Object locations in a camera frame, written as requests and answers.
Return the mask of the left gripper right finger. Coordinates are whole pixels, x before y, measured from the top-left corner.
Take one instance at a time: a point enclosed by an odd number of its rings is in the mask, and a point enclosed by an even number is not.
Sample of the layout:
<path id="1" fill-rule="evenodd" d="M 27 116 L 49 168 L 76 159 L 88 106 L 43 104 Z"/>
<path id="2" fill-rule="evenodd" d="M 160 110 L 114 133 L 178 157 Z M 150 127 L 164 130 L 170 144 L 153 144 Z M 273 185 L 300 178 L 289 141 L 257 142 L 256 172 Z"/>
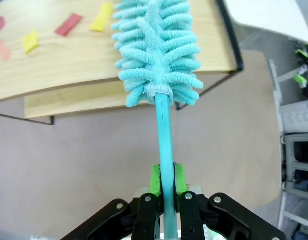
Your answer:
<path id="1" fill-rule="evenodd" d="M 285 240 L 286 235 L 226 195 L 207 198 L 200 187 L 188 185 L 182 164 L 175 165 L 175 199 L 181 238 L 204 240 L 204 227 L 226 240 Z"/>

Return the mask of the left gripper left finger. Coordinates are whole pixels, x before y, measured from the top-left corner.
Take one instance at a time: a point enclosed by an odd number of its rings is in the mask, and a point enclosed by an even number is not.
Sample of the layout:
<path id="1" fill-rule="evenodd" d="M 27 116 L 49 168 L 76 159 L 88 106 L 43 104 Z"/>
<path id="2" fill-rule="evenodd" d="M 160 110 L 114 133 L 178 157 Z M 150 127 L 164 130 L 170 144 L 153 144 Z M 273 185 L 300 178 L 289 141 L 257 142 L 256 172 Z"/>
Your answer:
<path id="1" fill-rule="evenodd" d="M 64 240 L 155 240 L 160 235 L 161 168 L 151 167 L 149 188 L 128 203 L 114 199 L 63 237 Z"/>

